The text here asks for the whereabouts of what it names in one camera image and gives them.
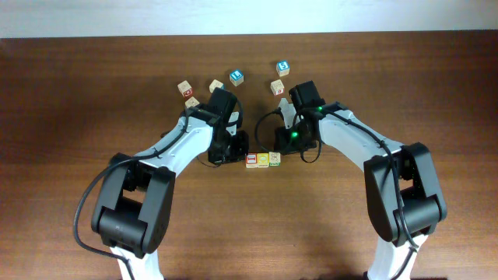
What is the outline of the red I wooden block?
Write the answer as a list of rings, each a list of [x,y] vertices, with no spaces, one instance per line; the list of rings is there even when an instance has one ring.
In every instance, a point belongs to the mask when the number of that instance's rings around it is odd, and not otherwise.
[[[247,168],[257,168],[258,167],[258,154],[248,153],[245,159],[245,165]]]

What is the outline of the green R wooden block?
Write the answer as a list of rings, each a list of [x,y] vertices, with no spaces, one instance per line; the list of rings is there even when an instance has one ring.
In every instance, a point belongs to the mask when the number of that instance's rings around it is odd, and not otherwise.
[[[281,164],[281,154],[279,152],[269,152],[269,166],[279,166]]]

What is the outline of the yellow O wooden block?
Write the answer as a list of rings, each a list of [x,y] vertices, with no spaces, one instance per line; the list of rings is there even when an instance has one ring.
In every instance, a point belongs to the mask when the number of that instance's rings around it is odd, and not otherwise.
[[[260,152],[257,154],[258,168],[269,167],[269,154],[267,152]]]

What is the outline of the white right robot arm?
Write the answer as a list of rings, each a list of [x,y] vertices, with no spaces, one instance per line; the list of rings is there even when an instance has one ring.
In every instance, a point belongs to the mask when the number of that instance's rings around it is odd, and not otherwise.
[[[337,149],[362,171],[369,219],[377,232],[366,279],[409,279],[419,248],[447,217],[433,158],[422,143],[404,145],[360,121],[340,103],[295,108],[282,100],[286,149],[308,142]]]

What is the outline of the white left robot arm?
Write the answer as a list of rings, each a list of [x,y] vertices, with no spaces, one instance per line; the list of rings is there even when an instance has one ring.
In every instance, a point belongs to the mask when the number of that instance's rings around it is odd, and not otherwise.
[[[241,161],[248,150],[244,112],[200,104],[185,109],[161,139],[134,156],[118,153],[88,186],[102,187],[92,231],[109,247],[124,279],[161,279],[157,249],[168,228],[177,177],[207,153],[213,166]]]

